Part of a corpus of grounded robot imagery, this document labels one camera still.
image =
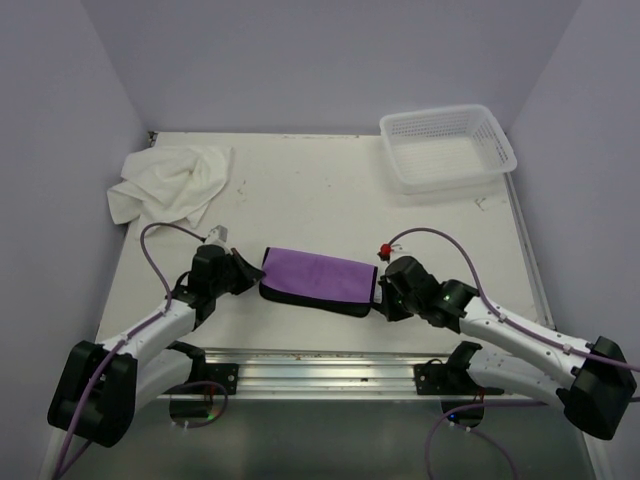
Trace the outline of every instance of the small red part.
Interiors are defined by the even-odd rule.
[[[378,256],[382,260],[389,260],[389,257],[391,256],[392,251],[393,250],[391,248],[391,245],[389,245],[388,243],[383,243],[382,246],[380,247],[380,251],[378,252]]]

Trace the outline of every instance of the crumpled white towel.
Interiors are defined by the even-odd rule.
[[[111,217],[116,224],[140,217],[136,238],[152,222],[186,218],[196,228],[227,183],[230,162],[228,147],[154,147],[132,153],[122,167],[124,181],[107,191]]]

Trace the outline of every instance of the black mount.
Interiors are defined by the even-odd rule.
[[[189,382],[198,380],[210,380],[222,385],[229,396],[236,394],[238,384],[239,365],[237,363],[209,363],[204,365],[204,375],[198,379],[189,379]],[[208,418],[213,406],[213,397],[210,396],[209,387],[178,387],[176,393],[202,395],[195,399],[183,399],[171,397],[169,401],[169,416],[175,421],[194,420]]]
[[[178,284],[172,296],[196,310],[194,329],[216,308],[216,300],[225,293],[239,295],[258,283],[264,273],[251,266],[232,249],[227,253],[218,245],[202,245],[193,258],[188,284]],[[191,345],[173,342],[167,346],[185,353],[193,360],[189,381],[210,379],[204,352]],[[82,341],[69,354],[67,363],[51,401],[47,421],[63,430],[71,418],[89,379],[108,355],[100,344]],[[234,377],[237,379],[237,365]],[[115,445],[125,434],[135,412],[138,361],[129,354],[116,354],[92,389],[80,415],[75,434],[104,447]],[[235,382],[225,378],[214,381],[235,393]]]
[[[47,421],[67,430],[82,392],[96,367],[109,352],[91,342],[80,342],[69,358],[53,395]],[[131,355],[116,355],[102,379],[91,391],[75,434],[103,447],[112,447],[125,434],[136,407],[138,361]]]
[[[171,294],[195,309],[195,329],[215,311],[218,297],[225,293],[240,295],[263,277],[264,272],[242,258],[235,248],[227,253],[218,245],[202,245],[193,257],[187,285],[177,285]]]
[[[390,322],[419,315],[430,325],[460,333],[464,309],[478,290],[458,280],[439,283],[415,258],[400,257],[380,279],[381,313]]]
[[[620,347],[605,337],[591,346],[591,353],[626,362]],[[636,381],[630,370],[596,360],[585,360],[575,372],[576,379],[569,390],[556,393],[564,404],[567,419],[583,432],[602,440],[611,440],[636,391]]]
[[[467,372],[473,354],[482,345],[461,342],[449,356],[447,363],[431,360],[413,366],[413,380],[418,395],[475,395],[482,387]],[[500,388],[485,388],[485,395],[502,395]]]

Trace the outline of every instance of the gray floor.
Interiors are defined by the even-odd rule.
[[[424,479],[426,402],[232,401],[212,426],[172,430],[165,401],[142,410],[112,449],[92,447],[79,479]],[[549,408],[487,411],[479,427],[507,448],[522,479],[593,479],[581,435]],[[482,439],[443,426],[432,451],[439,479],[510,479]]]

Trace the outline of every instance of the purple-tinted wall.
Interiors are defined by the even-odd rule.
[[[508,132],[557,326],[619,342],[640,363],[640,3],[584,0]],[[607,451],[638,477],[640,408]]]
[[[83,0],[153,129],[378,133],[483,103],[515,119],[579,0]]]
[[[79,1],[3,2],[0,45],[0,478],[22,480],[100,319],[123,239],[105,190],[145,131]]]

